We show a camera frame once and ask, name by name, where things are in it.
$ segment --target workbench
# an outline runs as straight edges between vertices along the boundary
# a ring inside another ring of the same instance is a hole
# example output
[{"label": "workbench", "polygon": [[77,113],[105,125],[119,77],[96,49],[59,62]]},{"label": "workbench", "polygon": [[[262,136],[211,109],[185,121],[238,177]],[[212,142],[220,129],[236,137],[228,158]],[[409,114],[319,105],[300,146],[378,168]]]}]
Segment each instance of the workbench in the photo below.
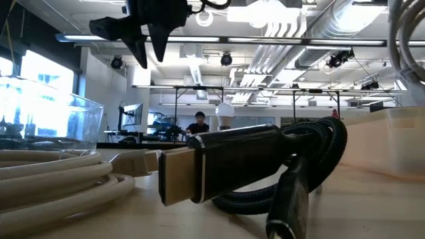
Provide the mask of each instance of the workbench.
[{"label": "workbench", "polygon": [[[106,159],[124,149],[99,149]],[[278,182],[280,174],[241,189],[259,189]],[[187,200],[164,207],[158,174],[136,179],[136,188],[98,212],[75,216],[31,238],[258,238],[266,239],[266,215],[238,216],[212,202]],[[425,183],[368,173],[340,165],[310,194],[309,239],[423,239]]]}]

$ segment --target cable plug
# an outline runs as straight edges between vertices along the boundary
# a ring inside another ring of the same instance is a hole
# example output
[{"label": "cable plug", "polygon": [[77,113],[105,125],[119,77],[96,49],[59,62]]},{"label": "cable plug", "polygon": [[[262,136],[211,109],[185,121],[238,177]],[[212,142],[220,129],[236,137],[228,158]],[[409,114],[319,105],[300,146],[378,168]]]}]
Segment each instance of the cable plug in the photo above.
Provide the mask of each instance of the cable plug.
[{"label": "cable plug", "polygon": [[307,164],[305,157],[298,156],[280,176],[267,216],[269,238],[305,238],[309,207]]},{"label": "cable plug", "polygon": [[160,150],[150,151],[148,149],[120,153],[110,161],[114,167],[112,173],[132,177],[149,176],[152,171],[158,170],[160,155]]}]

